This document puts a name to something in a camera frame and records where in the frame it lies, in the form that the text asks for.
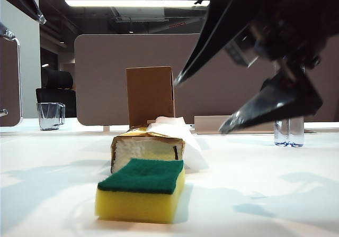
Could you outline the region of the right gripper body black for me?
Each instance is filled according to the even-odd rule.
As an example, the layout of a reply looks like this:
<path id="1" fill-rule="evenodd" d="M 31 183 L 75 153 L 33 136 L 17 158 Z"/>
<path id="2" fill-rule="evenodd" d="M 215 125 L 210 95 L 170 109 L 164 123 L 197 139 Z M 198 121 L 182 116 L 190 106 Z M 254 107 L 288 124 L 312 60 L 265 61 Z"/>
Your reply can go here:
<path id="1" fill-rule="evenodd" d="M 263 57 L 314 68 L 327 40 L 336 35 L 338 0 L 263 0 L 257 17 L 225 50 L 243 66 Z"/>

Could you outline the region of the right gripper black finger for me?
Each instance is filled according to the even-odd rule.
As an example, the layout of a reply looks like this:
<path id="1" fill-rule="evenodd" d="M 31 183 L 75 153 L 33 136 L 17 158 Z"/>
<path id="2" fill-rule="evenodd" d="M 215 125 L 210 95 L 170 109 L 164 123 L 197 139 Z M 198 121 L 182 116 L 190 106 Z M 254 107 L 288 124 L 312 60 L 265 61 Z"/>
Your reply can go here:
<path id="1" fill-rule="evenodd" d="M 257 15 L 262 0 L 209 0 L 206 22 L 186 65 L 175 78 L 180 85 L 191 78 Z"/>
<path id="2" fill-rule="evenodd" d="M 259 124 L 315 115 L 323 101 L 303 70 L 295 80 L 279 71 L 266 86 L 226 120 L 219 131 L 231 133 Z"/>

